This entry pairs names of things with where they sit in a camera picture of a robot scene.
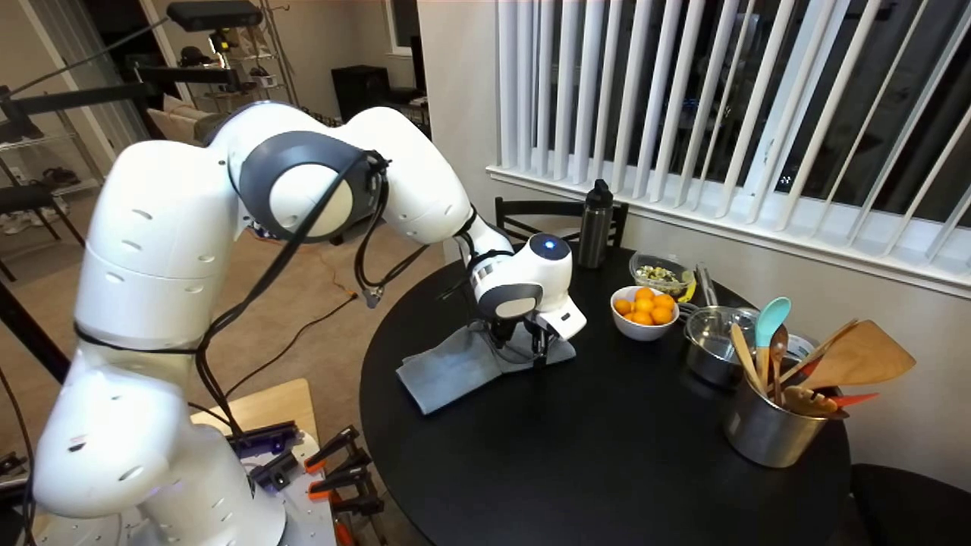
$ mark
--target wooden spatula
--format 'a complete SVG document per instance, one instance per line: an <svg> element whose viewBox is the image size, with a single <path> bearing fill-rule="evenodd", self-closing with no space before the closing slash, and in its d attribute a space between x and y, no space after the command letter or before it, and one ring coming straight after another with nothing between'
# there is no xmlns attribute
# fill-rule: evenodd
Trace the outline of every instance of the wooden spatula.
<svg viewBox="0 0 971 546"><path fill-rule="evenodd" d="M899 344L878 321L856 321L836 332L817 361L803 387L873 385L904 375L912 356Z"/></svg>

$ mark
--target utensil holder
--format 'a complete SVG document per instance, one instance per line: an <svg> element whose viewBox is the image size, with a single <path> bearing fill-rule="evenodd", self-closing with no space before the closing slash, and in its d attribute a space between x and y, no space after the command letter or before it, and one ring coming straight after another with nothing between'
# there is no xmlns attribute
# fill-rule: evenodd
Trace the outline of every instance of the utensil holder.
<svg viewBox="0 0 971 546"><path fill-rule="evenodd" d="M734 387L727 411L727 443L734 453L761 467L791 467L817 438L827 417L790 411L777 399L761 397L747 378Z"/></svg>

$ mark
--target black table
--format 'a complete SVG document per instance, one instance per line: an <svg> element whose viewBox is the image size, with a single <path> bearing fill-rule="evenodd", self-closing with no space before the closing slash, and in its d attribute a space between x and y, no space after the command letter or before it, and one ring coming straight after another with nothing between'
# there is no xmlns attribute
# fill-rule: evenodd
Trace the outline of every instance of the black table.
<svg viewBox="0 0 971 546"><path fill-rule="evenodd" d="M730 397L679 367L679 327L625 339L608 298L620 257L586 272L579 359L501 375L418 415L394 367L473 318L457 268L418 282L379 324L361 375L361 428L389 491L442 546L507 542L826 542L846 506L844 425L790 471L725 438Z"/></svg>

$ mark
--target metal container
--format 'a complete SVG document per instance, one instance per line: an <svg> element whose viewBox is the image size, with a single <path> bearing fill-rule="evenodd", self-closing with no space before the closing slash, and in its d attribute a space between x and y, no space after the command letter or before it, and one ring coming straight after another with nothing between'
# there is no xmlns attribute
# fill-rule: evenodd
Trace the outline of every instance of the metal container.
<svg viewBox="0 0 971 546"><path fill-rule="evenodd" d="M777 399L755 394L749 383L737 383L725 434L752 463L791 467L826 421L826 415L790 411Z"/></svg>
<svg viewBox="0 0 971 546"><path fill-rule="evenodd" d="M740 324L747 339L755 336L757 309L749 306L713 306L686 318L684 364L707 385L734 387L740 361L734 356L727 324Z"/></svg>

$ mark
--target floor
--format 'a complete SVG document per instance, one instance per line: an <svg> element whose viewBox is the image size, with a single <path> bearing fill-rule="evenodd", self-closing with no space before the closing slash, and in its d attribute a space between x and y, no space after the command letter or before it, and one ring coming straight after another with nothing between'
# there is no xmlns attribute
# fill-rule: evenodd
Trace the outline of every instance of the floor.
<svg viewBox="0 0 971 546"><path fill-rule="evenodd" d="M69 200L69 214L81 233L88 228L90 202L93 196ZM52 243L41 228L27 228L14 235L0 233L0 257L17 276L14 282L7 282L8 290L22 301L22 306L27 306L27 311L65 347L65 356L72 350L72 301L81 261L81 250L68 240L69 235L65 235L65 243ZM263 298L255 301L241 321L216 336L209 364L221 385L234 385L248 369L269 361L305 321L328 316L356 293L351 265L359 240L361 233L351 233L343 245L305 243L288 269L273 282L273 289L263 290ZM262 240L248 229L241 235L221 289L221 309L237 303L251 289L278 249L283 243ZM409 250L409 243L379 228L368 250L368 272L377 280ZM333 318L305 327L305 332L269 369L248 378L237 394L244 397L288 378L305 378L317 435L328 435L343 425L359 425L359 375L370 332L379 327L391 303L440 265L440 250L425 250L397 282L389 286L389 293L377 309L368 309L364 301L351 301ZM47 407L53 403L59 383L7 327L0 327L0 356L0 369L7 374L31 435L36 438ZM212 403L201 385L195 385L188 397L195 403ZM25 450L8 397L0 394L0 457L7 453L22 455ZM391 497L377 523L394 546L425 542L397 513Z"/></svg>

